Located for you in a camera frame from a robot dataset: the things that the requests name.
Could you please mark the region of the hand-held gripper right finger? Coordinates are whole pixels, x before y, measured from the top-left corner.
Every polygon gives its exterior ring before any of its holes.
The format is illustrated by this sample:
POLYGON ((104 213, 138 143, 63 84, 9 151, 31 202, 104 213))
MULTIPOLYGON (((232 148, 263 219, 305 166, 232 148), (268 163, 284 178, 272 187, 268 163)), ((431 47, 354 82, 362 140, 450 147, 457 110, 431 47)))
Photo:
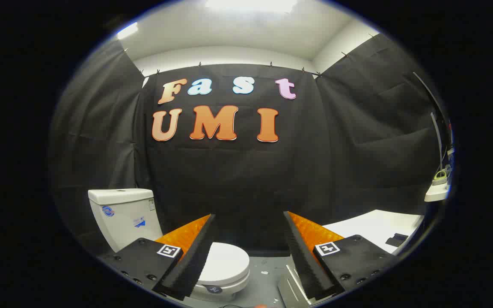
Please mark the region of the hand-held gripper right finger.
POLYGON ((309 299, 347 292, 395 265, 395 256, 355 234, 343 237, 293 212, 284 213, 285 240, 309 299))

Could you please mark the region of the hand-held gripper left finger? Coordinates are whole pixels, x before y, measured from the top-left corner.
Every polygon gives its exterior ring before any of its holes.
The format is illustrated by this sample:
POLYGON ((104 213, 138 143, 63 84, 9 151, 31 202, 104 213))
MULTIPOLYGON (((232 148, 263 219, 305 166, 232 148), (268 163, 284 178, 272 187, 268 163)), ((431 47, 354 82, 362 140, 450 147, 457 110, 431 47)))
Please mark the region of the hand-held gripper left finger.
POLYGON ((98 259, 124 279, 161 296, 184 300, 193 293, 217 232, 215 214, 181 226, 157 240, 139 237, 98 259))

